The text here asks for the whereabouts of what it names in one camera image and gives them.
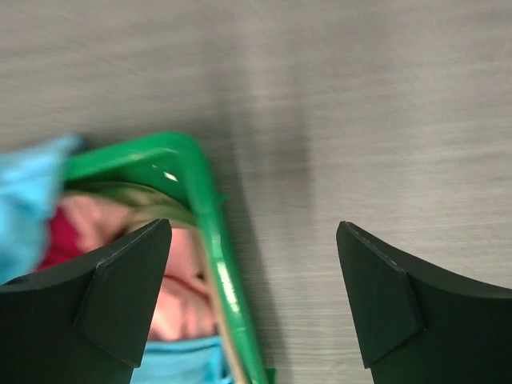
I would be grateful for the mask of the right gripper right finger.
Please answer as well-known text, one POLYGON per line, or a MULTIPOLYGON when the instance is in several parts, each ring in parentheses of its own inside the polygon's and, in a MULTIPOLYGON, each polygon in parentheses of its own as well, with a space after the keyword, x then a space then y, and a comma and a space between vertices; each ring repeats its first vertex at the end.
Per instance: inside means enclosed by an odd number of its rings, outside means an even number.
POLYGON ((352 222, 339 224, 336 240, 374 382, 510 382, 510 289, 445 270, 352 222))

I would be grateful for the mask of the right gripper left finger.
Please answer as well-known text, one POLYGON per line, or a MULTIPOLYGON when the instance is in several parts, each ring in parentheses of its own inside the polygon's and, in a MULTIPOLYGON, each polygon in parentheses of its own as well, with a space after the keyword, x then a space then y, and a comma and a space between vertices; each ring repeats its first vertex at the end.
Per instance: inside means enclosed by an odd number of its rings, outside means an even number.
POLYGON ((142 362, 170 249, 159 219, 1 287, 4 383, 128 383, 142 362))

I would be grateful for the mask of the green plastic tray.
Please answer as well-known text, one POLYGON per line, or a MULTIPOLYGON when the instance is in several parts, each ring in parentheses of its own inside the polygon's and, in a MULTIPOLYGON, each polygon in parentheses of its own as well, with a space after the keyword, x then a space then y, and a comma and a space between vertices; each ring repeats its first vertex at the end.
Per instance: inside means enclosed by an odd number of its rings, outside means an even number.
POLYGON ((209 159, 192 137, 179 132, 149 134, 72 156, 65 180, 79 188, 91 182, 145 185, 188 206, 196 218, 210 281, 217 291, 219 312, 230 353, 238 360, 235 373, 248 383, 274 383, 258 343, 237 258, 223 214, 209 159))

